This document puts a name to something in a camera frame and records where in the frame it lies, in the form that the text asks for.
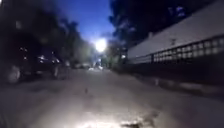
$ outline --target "street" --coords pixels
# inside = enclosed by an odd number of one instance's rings
[[[0,91],[0,122],[10,128],[221,128],[224,103],[145,85],[104,70],[74,70]]]

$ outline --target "sidewalk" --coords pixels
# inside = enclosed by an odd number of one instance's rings
[[[224,99],[224,87],[188,83],[159,77],[150,77],[134,74],[134,76],[145,84],[159,86],[173,91],[181,91],[199,96]]]

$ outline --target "curb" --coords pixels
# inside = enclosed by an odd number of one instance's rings
[[[167,80],[157,77],[144,77],[140,75],[134,75],[135,77],[146,81],[149,84],[160,86],[169,89],[197,92],[207,95],[220,95],[224,94],[224,87],[212,86],[212,85],[203,85],[195,83],[180,82],[174,80]]]

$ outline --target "tree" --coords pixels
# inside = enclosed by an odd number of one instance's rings
[[[114,36],[133,46],[191,15],[213,0],[111,0]]]

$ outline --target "street light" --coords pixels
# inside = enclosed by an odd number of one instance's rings
[[[103,53],[107,49],[107,40],[99,39],[95,42],[95,48],[99,53]]]

